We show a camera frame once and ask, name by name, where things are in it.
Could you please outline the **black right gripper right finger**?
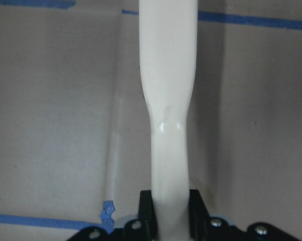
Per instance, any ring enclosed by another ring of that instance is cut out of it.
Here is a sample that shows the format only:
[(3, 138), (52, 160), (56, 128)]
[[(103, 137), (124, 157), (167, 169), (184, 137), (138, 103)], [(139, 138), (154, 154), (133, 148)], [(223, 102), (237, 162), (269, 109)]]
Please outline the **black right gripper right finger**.
[(210, 218), (200, 192), (197, 189), (189, 191), (189, 227), (193, 240), (207, 240), (207, 220)]

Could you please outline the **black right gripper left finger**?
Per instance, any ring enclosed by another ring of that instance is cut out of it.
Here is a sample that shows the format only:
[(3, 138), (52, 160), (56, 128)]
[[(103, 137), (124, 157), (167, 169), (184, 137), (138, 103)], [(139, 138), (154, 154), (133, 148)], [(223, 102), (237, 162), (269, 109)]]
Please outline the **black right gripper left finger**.
[(139, 219), (148, 227), (148, 240), (155, 240), (157, 237), (157, 220), (151, 190), (143, 190), (140, 192)]

